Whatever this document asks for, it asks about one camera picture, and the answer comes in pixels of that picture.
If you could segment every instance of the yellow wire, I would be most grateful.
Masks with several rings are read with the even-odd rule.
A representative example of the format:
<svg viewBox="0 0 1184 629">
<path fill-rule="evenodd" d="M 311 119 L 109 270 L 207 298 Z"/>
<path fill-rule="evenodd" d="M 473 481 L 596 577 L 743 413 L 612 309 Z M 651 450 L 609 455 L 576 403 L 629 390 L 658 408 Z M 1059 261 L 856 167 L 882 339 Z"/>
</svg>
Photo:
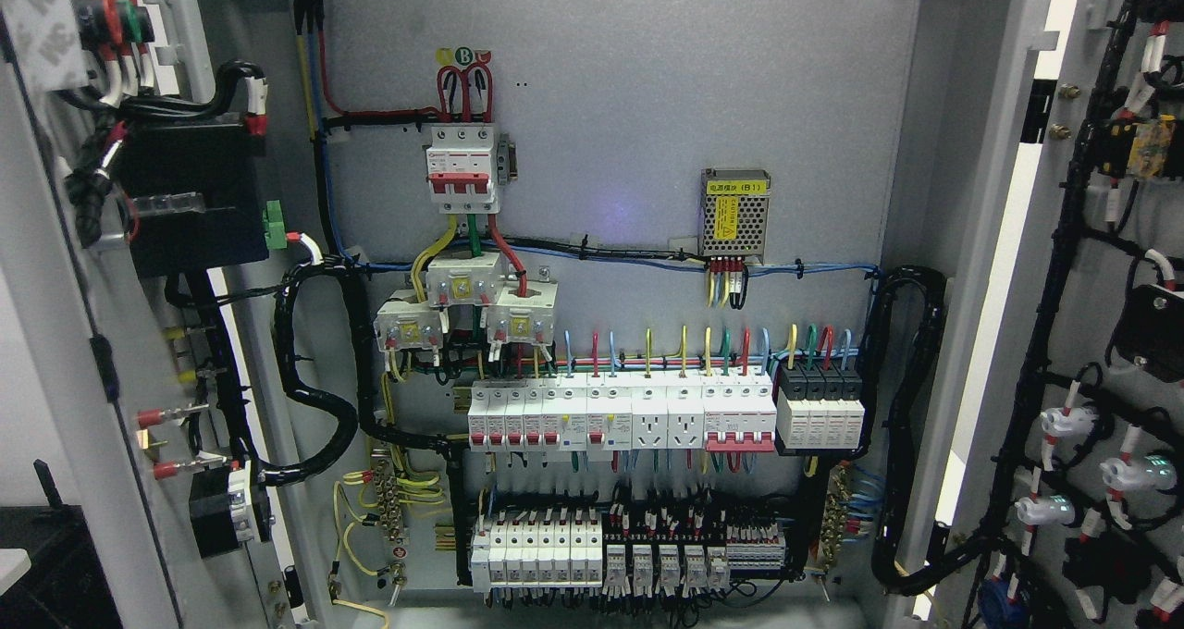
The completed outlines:
<svg viewBox="0 0 1184 629">
<path fill-rule="evenodd" d="M 785 348 L 790 353 L 790 368 L 793 370 L 793 359 L 798 355 L 798 325 L 790 325 L 790 345 Z"/>
<path fill-rule="evenodd" d="M 391 374 L 394 376 L 394 380 L 397 380 L 399 384 L 406 381 L 405 379 L 403 379 L 403 373 L 399 372 L 399 360 L 394 358 L 394 352 L 388 351 L 386 355 L 387 355 L 387 364 L 388 366 L 391 366 Z"/>
<path fill-rule="evenodd" d="M 355 604 L 354 602 L 347 602 L 346 599 L 333 599 L 333 605 L 343 605 L 346 608 L 352 608 L 359 612 L 368 612 L 371 615 L 377 615 L 382 618 L 382 629 L 391 629 L 391 616 L 382 612 L 377 608 L 371 608 L 368 605 Z"/>
<path fill-rule="evenodd" d="M 296 51 L 300 51 L 300 82 L 304 90 L 304 121 L 308 122 L 308 139 L 316 140 L 316 111 L 313 110 L 313 85 L 311 76 L 308 71 L 308 47 L 304 46 L 303 36 L 296 36 Z"/>
<path fill-rule="evenodd" d="M 678 377 L 687 377 L 687 327 L 682 327 L 682 347 L 678 351 L 678 355 L 682 357 L 682 372 Z"/>
<path fill-rule="evenodd" d="M 423 271 L 424 264 L 427 263 L 427 259 L 439 255 L 440 250 L 444 250 L 445 246 L 452 242 L 453 237 L 456 237 L 456 216 L 449 216 L 448 229 L 444 233 L 436 239 L 436 243 L 432 243 L 426 250 L 420 252 L 419 256 L 416 257 L 416 261 L 411 263 L 411 285 L 416 288 L 416 297 L 419 299 L 420 303 L 427 300 L 427 293 L 424 291 L 424 281 L 419 277 L 419 271 Z"/>
<path fill-rule="evenodd" d="M 707 333 L 703 334 L 703 358 L 707 359 L 707 367 L 703 374 L 712 377 L 712 327 L 707 327 Z"/>
<path fill-rule="evenodd" d="M 365 573 L 367 576 L 375 576 L 377 577 L 378 576 L 378 571 L 375 571 L 375 570 L 366 566 L 365 564 L 362 564 L 362 561 L 358 558 L 358 556 L 354 554 L 354 548 L 352 548 L 352 546 L 349 545 L 349 533 L 354 531 L 354 527 L 359 527 L 359 525 L 361 525 L 361 524 L 360 522 L 350 522 L 349 525 L 346 526 L 346 531 L 341 535 L 341 545 L 346 550 L 346 554 L 349 556 L 349 561 L 354 563 L 354 566 L 358 567 L 358 571 L 361 571 L 362 573 Z"/>
<path fill-rule="evenodd" d="M 654 355 L 654 332 L 645 329 L 645 379 L 650 378 L 650 357 Z"/>
</svg>

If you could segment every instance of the red wire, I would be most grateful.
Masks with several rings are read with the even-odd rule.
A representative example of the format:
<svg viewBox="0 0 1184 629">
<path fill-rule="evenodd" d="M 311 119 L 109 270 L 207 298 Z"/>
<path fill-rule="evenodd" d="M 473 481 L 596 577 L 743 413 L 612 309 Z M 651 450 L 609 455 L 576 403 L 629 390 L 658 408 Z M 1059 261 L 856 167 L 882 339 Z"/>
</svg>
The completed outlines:
<svg viewBox="0 0 1184 629">
<path fill-rule="evenodd" d="M 446 81 L 449 73 L 456 76 L 456 86 L 461 89 L 461 120 L 466 123 L 471 122 L 472 111 L 469 109 L 469 79 L 465 77 L 465 73 L 462 72 L 461 69 L 455 68 L 455 65 L 444 65 L 438 72 L 436 72 L 436 95 L 439 95 L 440 118 L 448 118 L 445 122 L 449 123 L 452 122 L 452 109 L 449 107 L 448 97 L 444 90 L 444 82 Z"/>
<path fill-rule="evenodd" d="M 140 236 L 140 208 L 136 208 L 136 203 L 128 197 L 123 188 L 120 188 L 120 194 L 123 195 L 123 201 L 128 205 L 128 214 L 131 216 L 131 233 L 128 235 L 128 243 L 131 243 Z"/>
<path fill-rule="evenodd" d="M 740 377 L 748 377 L 748 344 L 752 341 L 752 334 L 748 329 L 744 329 L 744 346 L 741 348 L 741 355 L 744 355 L 744 370 L 740 371 Z"/>
<path fill-rule="evenodd" d="M 822 338 L 818 339 L 818 352 L 822 352 L 822 344 L 826 344 L 826 355 L 822 358 L 822 370 L 829 371 L 830 355 L 835 351 L 835 327 L 828 326 L 822 329 Z"/>
<path fill-rule="evenodd" d="M 600 345 L 600 330 L 592 330 L 592 377 L 600 377 L 600 355 L 597 347 Z"/>
<path fill-rule="evenodd" d="M 503 255 L 506 255 L 507 259 L 509 259 L 510 265 L 514 267 L 514 270 L 517 271 L 519 299 L 526 299 L 526 269 L 522 268 L 522 262 L 520 261 L 520 258 L 517 258 L 517 255 L 514 253 L 511 246 L 509 246 L 506 239 L 502 238 L 502 232 L 497 231 L 497 216 L 488 216 L 488 223 L 489 223 L 489 236 L 494 239 L 495 244 L 497 245 L 497 249 L 501 250 Z"/>
<path fill-rule="evenodd" d="M 329 65 L 328 59 L 324 56 L 324 44 L 326 36 L 324 31 L 316 33 L 317 51 L 321 54 L 321 95 L 324 97 L 324 102 L 328 103 L 329 109 L 336 111 L 339 116 L 418 116 L 423 111 L 435 111 L 435 109 L 391 109 L 386 111 L 346 111 L 342 107 L 337 105 L 337 102 L 333 98 L 333 91 L 329 85 Z"/>
<path fill-rule="evenodd" d="M 484 122 L 491 123 L 494 122 L 494 73 L 489 71 L 489 65 L 485 65 L 484 63 L 474 63 L 472 65 L 469 65 L 464 69 L 464 78 L 462 79 L 465 82 L 465 90 L 469 89 L 469 73 L 474 70 L 485 72 L 485 110 L 482 111 L 481 117 Z M 465 97 L 465 103 L 470 103 L 469 97 Z"/>
</svg>

